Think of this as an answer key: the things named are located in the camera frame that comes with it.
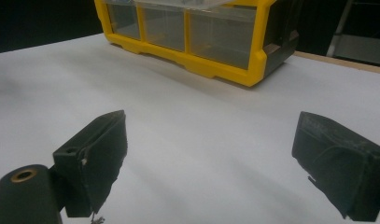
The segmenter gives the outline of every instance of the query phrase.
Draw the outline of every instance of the white table surface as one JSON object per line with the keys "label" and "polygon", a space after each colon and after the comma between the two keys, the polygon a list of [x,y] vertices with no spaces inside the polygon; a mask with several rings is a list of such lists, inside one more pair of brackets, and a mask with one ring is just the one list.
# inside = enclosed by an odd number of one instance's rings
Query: white table surface
{"label": "white table surface", "polygon": [[380,74],[292,56],[243,88],[93,35],[0,54],[0,178],[50,167],[55,149],[119,109],[129,148],[99,213],[106,224],[349,223],[291,157],[298,117],[317,113],[380,145]]}

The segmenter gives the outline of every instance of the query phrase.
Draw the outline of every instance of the yellow frame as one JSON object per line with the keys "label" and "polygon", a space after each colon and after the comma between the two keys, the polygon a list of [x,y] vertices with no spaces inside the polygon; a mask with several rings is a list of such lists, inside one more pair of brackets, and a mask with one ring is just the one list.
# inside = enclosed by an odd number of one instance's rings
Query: yellow frame
{"label": "yellow frame", "polygon": [[196,73],[204,77],[222,77],[250,87],[264,78],[267,55],[262,47],[266,25],[268,22],[269,9],[275,1],[276,0],[236,0],[230,3],[230,5],[257,7],[247,70],[191,55],[189,53],[190,16],[187,10],[184,12],[185,50],[184,52],[180,52],[153,45],[145,41],[143,24],[144,15],[143,10],[141,10],[140,7],[136,7],[140,40],[135,40],[130,37],[114,34],[106,4],[103,0],[94,0],[94,3],[96,5],[97,14],[102,23],[106,39],[111,43],[121,45],[124,49],[133,53],[148,53],[174,61],[182,64],[192,73]]}

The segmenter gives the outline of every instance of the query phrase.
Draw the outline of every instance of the yellow plastic organizer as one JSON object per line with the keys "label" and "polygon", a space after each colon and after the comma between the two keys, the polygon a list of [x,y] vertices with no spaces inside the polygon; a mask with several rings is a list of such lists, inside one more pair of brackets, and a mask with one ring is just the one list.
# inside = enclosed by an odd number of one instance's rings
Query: yellow plastic organizer
{"label": "yellow plastic organizer", "polygon": [[294,52],[302,0],[236,0],[209,9],[94,2],[108,41],[253,86]]}

